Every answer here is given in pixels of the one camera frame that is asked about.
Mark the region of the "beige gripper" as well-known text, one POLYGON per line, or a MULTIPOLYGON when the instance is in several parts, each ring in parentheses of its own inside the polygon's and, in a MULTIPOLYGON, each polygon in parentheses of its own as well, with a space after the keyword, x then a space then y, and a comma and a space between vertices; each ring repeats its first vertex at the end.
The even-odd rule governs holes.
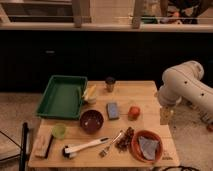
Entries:
POLYGON ((170 107, 160 108, 160 124, 167 125, 174 114, 174 110, 170 107))

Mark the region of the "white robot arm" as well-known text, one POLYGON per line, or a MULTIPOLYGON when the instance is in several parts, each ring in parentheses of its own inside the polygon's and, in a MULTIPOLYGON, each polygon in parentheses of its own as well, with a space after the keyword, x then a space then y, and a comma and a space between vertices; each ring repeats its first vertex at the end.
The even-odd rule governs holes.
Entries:
POLYGON ((204 123, 213 123, 213 88, 201 82, 203 66, 197 61, 187 61, 167 68, 162 74, 163 85, 157 98, 161 106, 174 106, 181 98, 196 105, 204 123))

